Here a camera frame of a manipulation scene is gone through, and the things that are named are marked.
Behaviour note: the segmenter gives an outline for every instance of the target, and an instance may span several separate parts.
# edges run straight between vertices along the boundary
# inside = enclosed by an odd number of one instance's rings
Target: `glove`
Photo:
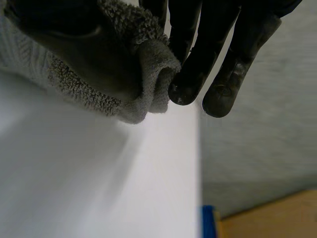
[[[198,96],[234,22],[230,48],[203,100],[210,116],[221,118],[233,107],[242,82],[264,43],[301,0],[169,0],[170,47],[182,70],[169,87],[170,99],[188,105]],[[139,0],[164,27],[167,0]],[[201,12],[198,37],[188,56]]]

